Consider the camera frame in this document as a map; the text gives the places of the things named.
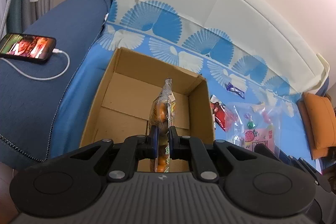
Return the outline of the black smartphone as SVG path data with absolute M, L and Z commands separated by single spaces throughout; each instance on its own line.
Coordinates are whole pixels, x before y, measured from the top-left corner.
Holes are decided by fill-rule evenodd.
M 9 33 L 1 39 L 0 57 L 42 64 L 51 57 L 55 47 L 55 38 Z

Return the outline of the blue fabric sofa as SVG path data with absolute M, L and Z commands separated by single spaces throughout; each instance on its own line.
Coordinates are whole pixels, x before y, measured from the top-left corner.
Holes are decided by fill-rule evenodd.
M 45 63 L 1 61 L 1 162 L 20 170 L 49 157 L 55 116 L 102 30 L 110 0 L 65 0 L 29 26 L 56 39 Z

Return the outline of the orange cushion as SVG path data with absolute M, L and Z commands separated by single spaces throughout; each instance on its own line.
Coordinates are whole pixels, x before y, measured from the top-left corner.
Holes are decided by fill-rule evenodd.
M 335 148 L 335 112 L 327 97 L 303 93 L 297 102 L 313 160 L 331 155 Z

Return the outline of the brown cardboard box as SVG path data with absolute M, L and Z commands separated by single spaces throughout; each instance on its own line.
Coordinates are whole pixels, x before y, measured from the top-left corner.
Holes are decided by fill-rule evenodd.
M 207 81 L 200 75 L 153 57 L 118 49 L 112 56 L 92 102 L 80 145 L 102 139 L 115 144 L 145 135 L 153 101 L 165 79 L 172 79 L 174 125 L 179 136 L 211 144 L 215 139 Z

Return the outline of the purple candy bar wrapper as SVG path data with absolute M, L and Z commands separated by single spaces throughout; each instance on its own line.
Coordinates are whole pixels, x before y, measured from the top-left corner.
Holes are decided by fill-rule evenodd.
M 226 83 L 226 84 L 224 84 L 224 86 L 225 86 L 225 88 L 228 92 L 235 93 L 236 95 L 238 95 L 242 99 L 245 98 L 245 93 L 242 90 L 240 90 L 239 88 L 235 87 L 233 84 Z

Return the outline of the clear bag mixed nuts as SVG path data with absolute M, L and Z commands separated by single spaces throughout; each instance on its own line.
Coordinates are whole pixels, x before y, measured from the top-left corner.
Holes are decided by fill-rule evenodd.
M 172 79 L 165 79 L 165 84 L 150 110 L 148 129 L 150 132 L 154 130 L 155 147 L 155 159 L 150 162 L 152 172 L 169 172 L 169 128 L 174 125 L 176 106 L 172 86 Z

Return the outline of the dark red drink pouch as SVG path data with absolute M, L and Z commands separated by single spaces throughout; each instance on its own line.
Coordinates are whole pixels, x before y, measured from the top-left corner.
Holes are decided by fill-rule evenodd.
M 225 104 L 213 94 L 210 97 L 210 106 L 212 108 L 214 122 L 225 131 Z

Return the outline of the blue white patterned sheet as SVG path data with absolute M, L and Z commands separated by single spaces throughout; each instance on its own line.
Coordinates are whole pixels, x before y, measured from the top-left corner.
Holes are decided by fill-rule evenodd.
M 329 66 L 263 0 L 110 0 L 102 33 L 60 104 L 50 157 L 79 147 L 98 86 L 121 47 L 202 75 L 224 103 L 279 106 L 282 150 L 310 159 L 296 102 L 322 86 Z

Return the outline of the clear bag pink candies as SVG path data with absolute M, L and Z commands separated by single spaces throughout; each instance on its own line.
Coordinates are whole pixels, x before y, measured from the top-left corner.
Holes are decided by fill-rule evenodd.
M 228 103 L 225 106 L 226 141 L 254 151 L 265 145 L 279 155 L 282 110 L 279 107 L 248 103 Z

